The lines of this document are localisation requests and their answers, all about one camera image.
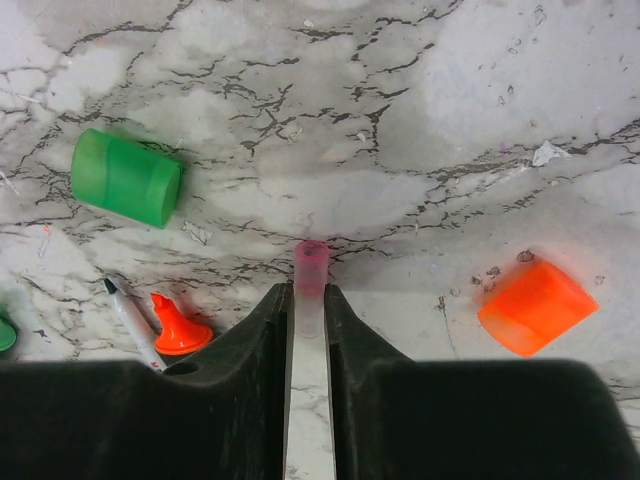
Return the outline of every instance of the orange toy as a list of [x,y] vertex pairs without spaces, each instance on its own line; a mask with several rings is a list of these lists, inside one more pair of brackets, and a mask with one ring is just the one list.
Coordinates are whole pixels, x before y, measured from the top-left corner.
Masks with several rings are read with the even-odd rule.
[[498,342],[530,357],[597,309],[576,282],[541,261],[482,307],[478,318]]
[[209,327],[184,318],[168,298],[152,293],[151,300],[162,324],[162,333],[154,343],[158,352],[165,355],[192,353],[200,350],[213,338],[213,331]]

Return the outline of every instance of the translucent pink tube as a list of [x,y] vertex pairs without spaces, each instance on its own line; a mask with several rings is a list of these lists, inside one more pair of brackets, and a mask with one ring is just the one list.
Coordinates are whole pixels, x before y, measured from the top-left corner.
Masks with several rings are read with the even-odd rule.
[[324,286],[329,277],[329,247],[307,240],[295,250],[293,288],[295,294],[296,333],[313,338],[322,325]]

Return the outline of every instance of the marble countertop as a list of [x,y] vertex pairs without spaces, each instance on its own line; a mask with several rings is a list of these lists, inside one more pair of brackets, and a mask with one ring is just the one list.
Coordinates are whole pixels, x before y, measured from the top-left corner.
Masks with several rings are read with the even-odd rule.
[[[637,2],[104,5],[0,2],[12,358],[136,357],[104,275],[223,333],[291,277],[304,238],[330,245],[332,282],[410,357],[512,358],[474,298],[529,250],[600,304],[538,357],[592,365],[640,441]],[[165,230],[73,198],[87,128],[185,164]],[[571,157],[535,167],[545,140]],[[290,480],[332,475],[322,347],[295,347]]]

